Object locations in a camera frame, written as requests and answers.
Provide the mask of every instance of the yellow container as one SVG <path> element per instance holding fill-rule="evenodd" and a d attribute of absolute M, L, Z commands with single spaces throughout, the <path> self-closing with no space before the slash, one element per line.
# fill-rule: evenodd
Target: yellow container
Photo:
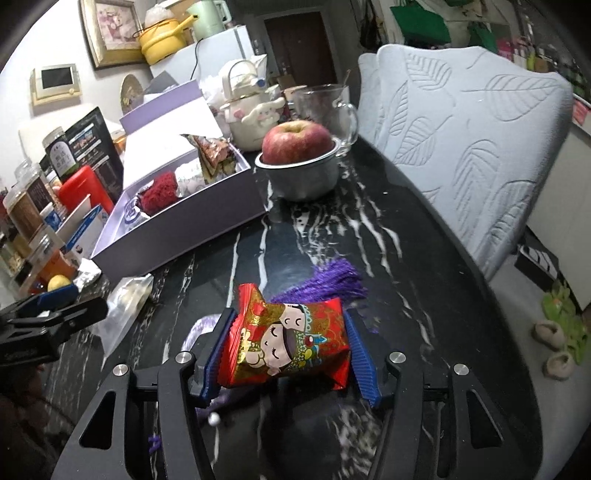
<path fill-rule="evenodd" d="M 139 34 L 139 44 L 148 64 L 154 65 L 181 48 L 185 48 L 187 42 L 183 37 L 183 29 L 195 20 L 192 16 L 181 23 L 176 19 L 164 20 L 143 30 Z"/>

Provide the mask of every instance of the apple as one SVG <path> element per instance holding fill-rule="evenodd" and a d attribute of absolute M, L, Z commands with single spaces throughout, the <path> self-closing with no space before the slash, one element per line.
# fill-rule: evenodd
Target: apple
<path fill-rule="evenodd" d="M 308 120 L 286 122 L 271 128 L 262 142 L 262 162 L 289 165 L 312 160 L 334 148 L 330 132 Z"/>

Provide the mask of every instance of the refrigerator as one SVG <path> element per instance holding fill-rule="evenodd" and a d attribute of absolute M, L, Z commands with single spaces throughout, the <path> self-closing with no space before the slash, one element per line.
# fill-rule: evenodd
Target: refrigerator
<path fill-rule="evenodd" d="M 234 27 L 201 42 L 189 45 L 173 55 L 152 65 L 156 77 L 168 72 L 180 85 L 191 80 L 198 82 L 208 76 L 217 76 L 230 60 L 250 59 L 254 55 L 246 27 Z"/>

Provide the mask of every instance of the slipper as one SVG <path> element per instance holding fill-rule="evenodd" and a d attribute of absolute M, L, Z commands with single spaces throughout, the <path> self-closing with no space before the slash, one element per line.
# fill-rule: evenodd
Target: slipper
<path fill-rule="evenodd" d="M 532 337 L 552 350 L 562 350 L 566 344 L 566 335 L 562 327 L 552 320 L 540 320 L 534 324 Z"/>
<path fill-rule="evenodd" d="M 550 355 L 543 366 L 544 375 L 554 380 L 566 380 L 574 372 L 574 358 L 568 352 L 556 352 Z"/>

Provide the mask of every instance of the quilted chair cover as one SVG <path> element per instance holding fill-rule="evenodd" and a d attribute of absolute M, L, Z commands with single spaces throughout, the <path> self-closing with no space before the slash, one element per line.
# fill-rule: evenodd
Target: quilted chair cover
<path fill-rule="evenodd" d="M 518 240 L 566 139 L 570 84 L 481 47 L 387 45 L 377 61 L 373 145 L 433 204 L 490 280 Z M 373 79 L 365 70 L 363 79 Z M 375 102 L 365 88 L 362 100 L 362 112 Z M 372 122 L 363 116 L 362 122 L 369 139 Z"/>
<path fill-rule="evenodd" d="M 359 56 L 358 65 L 361 72 L 359 135 L 374 144 L 380 106 L 378 56 L 375 53 L 364 53 Z"/>

